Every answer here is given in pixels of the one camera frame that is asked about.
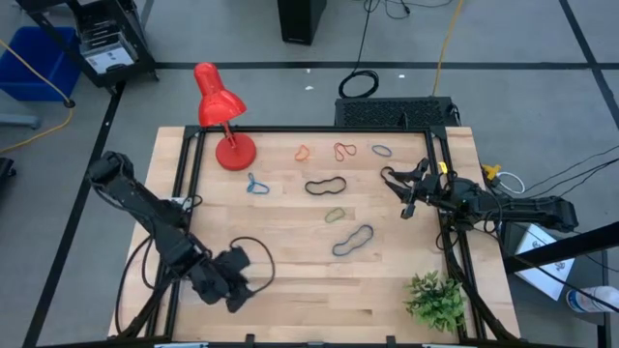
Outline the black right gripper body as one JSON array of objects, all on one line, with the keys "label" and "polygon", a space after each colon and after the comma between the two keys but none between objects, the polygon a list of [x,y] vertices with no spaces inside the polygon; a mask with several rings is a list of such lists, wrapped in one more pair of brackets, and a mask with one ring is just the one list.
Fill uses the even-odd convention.
[{"label": "black right gripper body", "polygon": [[[429,159],[421,159],[415,169],[420,171],[420,181],[414,183],[412,189],[415,190],[416,200],[422,201],[427,205],[442,209],[446,212],[454,212],[457,205],[448,200],[448,193],[440,187],[440,176],[436,174],[427,174]],[[415,211],[415,202],[405,204],[401,211],[402,218],[412,218]]]}]

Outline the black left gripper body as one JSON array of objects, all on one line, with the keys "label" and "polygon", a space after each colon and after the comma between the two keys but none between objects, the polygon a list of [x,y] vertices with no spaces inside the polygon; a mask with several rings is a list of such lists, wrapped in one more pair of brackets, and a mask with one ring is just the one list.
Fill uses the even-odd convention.
[{"label": "black left gripper body", "polygon": [[226,298],[232,288],[247,285],[242,271],[250,265],[245,251],[232,246],[214,259],[204,259],[192,269],[192,289],[207,305]]}]

